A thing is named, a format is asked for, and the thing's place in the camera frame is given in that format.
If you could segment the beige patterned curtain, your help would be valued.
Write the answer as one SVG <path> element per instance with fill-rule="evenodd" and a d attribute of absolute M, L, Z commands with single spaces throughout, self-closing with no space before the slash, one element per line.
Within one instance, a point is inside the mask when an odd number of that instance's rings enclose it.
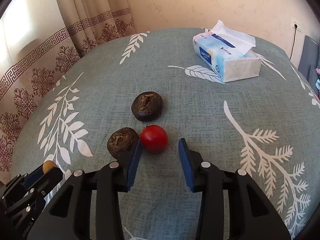
<path fill-rule="evenodd" d="M 12 0 L 1 17 L 1 182 L 22 127 L 93 48 L 134 33 L 127 0 Z"/>

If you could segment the blue white tissue pack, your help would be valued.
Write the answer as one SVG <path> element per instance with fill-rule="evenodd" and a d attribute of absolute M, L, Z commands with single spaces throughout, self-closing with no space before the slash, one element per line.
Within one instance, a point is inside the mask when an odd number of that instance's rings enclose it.
<path fill-rule="evenodd" d="M 252 50 L 255 37 L 229 29 L 221 20 L 208 32 L 195 35 L 193 45 L 223 83 L 259 76 L 261 59 Z"/>

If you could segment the teal leaf pattern bedspread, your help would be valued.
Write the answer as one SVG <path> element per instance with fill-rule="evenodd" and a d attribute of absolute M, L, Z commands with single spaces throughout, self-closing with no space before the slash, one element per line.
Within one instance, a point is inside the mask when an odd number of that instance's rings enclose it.
<path fill-rule="evenodd" d="M 202 193 L 183 145 L 208 167 L 254 179 L 298 236 L 319 206 L 319 98 L 281 48 L 256 38 L 256 77 L 220 81 L 199 29 L 168 29 L 94 48 L 48 94 L 22 129 L 12 173 L 46 161 L 70 180 L 142 153 L 120 193 L 125 239 L 194 239 Z"/>

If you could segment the dark wrinkled fruit far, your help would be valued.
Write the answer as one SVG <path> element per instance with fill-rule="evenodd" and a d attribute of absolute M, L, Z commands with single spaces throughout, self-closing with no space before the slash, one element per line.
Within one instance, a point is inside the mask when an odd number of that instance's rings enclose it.
<path fill-rule="evenodd" d="M 143 92 L 139 94 L 131 105 L 131 111 L 139 121 L 152 121 L 157 119 L 163 109 L 163 99 L 156 92 Z"/>

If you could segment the dark wrinkled fruit near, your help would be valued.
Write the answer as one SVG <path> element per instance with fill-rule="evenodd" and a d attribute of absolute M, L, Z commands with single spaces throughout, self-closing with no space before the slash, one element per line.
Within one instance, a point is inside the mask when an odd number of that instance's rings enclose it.
<path fill-rule="evenodd" d="M 109 137 L 107 149 L 112 157 L 118 159 L 120 154 L 131 149 L 138 138 L 138 134 L 134 129 L 123 127 Z"/>

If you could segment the red tomato far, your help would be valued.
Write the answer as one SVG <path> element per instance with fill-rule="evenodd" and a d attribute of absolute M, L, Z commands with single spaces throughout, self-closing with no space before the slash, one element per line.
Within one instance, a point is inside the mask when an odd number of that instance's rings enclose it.
<path fill-rule="evenodd" d="M 169 138 L 163 128 L 150 125 L 142 130 L 140 142 L 149 153 L 160 153 L 167 148 Z"/>

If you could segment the white wall socket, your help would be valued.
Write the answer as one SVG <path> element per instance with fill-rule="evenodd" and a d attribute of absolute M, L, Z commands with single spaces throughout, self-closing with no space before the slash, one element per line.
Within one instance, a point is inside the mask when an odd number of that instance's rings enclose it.
<path fill-rule="evenodd" d="M 302 32 L 302 24 L 295 19 L 292 19 L 292 27 L 298 32 Z"/>

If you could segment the grey blue cushion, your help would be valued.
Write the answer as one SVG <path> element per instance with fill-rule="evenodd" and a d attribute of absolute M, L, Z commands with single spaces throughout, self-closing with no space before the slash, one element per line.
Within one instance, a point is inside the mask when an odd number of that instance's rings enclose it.
<path fill-rule="evenodd" d="M 298 71 L 307 79 L 319 97 L 319 44 L 308 35 L 304 39 Z"/>

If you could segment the small brown kiwi fruit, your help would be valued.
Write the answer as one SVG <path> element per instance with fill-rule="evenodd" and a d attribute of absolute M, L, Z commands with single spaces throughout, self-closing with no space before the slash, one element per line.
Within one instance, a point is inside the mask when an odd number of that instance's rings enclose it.
<path fill-rule="evenodd" d="M 42 165 L 42 172 L 45 174 L 50 171 L 52 168 L 56 168 L 57 165 L 52 160 L 47 160 Z"/>

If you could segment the dark wrinkled fruit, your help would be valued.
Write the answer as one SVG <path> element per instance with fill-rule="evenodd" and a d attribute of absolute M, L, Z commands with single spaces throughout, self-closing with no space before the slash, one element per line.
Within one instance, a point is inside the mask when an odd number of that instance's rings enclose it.
<path fill-rule="evenodd" d="M 131 149 L 138 138 L 138 134 L 134 129 L 123 127 L 109 137 L 107 149 L 112 157 L 118 159 L 120 154 Z"/>
<path fill-rule="evenodd" d="M 143 92 L 139 94 L 131 105 L 131 111 L 139 121 L 152 121 L 157 119 L 163 109 L 163 99 L 156 92 Z"/>

